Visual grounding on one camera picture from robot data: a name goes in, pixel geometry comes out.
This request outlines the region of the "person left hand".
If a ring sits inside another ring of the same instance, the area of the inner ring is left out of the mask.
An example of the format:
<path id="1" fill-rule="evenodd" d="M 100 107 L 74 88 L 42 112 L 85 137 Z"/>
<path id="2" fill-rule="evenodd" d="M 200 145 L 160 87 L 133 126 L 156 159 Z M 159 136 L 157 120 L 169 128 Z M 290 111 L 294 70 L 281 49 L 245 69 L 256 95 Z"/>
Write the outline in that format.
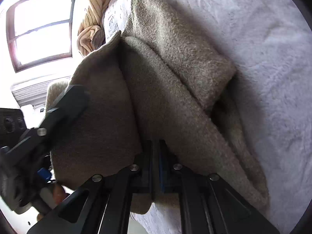
<path id="1" fill-rule="evenodd" d="M 69 196 L 69 193 L 58 183 L 48 183 L 48 186 L 40 191 L 39 196 L 49 209 L 53 210 Z"/>

